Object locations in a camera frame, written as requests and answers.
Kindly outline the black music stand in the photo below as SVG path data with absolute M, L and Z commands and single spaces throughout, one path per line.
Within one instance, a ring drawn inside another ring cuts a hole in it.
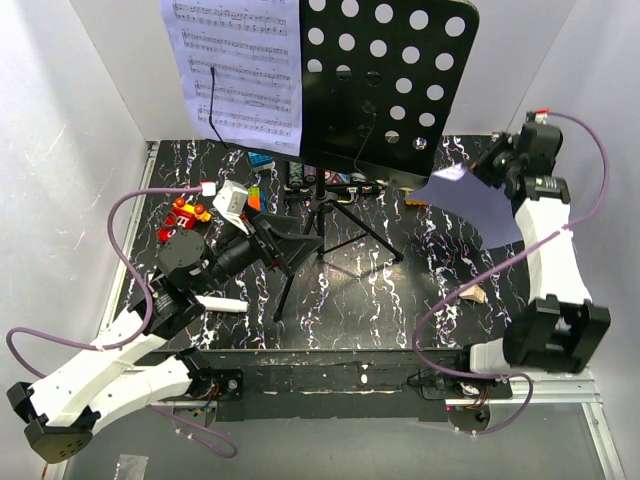
M 462 1 L 294 1 L 217 7 L 214 37 L 247 44 L 235 89 L 265 125 L 239 145 L 369 178 L 424 184 L 479 15 Z

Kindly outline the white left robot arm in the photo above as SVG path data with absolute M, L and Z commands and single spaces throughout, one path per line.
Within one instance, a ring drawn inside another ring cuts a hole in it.
M 131 298 L 129 306 L 57 371 L 7 391 L 14 412 L 25 422 L 25 437 L 49 464 L 78 454 L 112 422 L 158 400 L 186 395 L 193 400 L 236 390 L 240 371 L 217 370 L 193 349 L 169 356 L 135 375 L 136 361 L 161 347 L 206 311 L 200 296 L 210 293 L 257 261 L 292 275 L 317 251 L 321 237 L 295 232 L 293 217 L 242 214 L 226 225 L 217 245 L 189 229 L 174 233 L 156 257 L 151 298 Z

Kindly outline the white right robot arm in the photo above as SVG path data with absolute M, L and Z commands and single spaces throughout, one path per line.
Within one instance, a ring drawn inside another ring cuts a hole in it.
M 475 397 L 490 374 L 523 370 L 581 372 L 611 324 L 593 303 L 579 272 L 568 229 L 571 196 L 553 170 L 563 143 L 559 127 L 532 113 L 516 135 L 501 133 L 472 166 L 484 184 L 504 188 L 522 235 L 529 300 L 502 338 L 467 348 L 452 373 L 454 389 Z

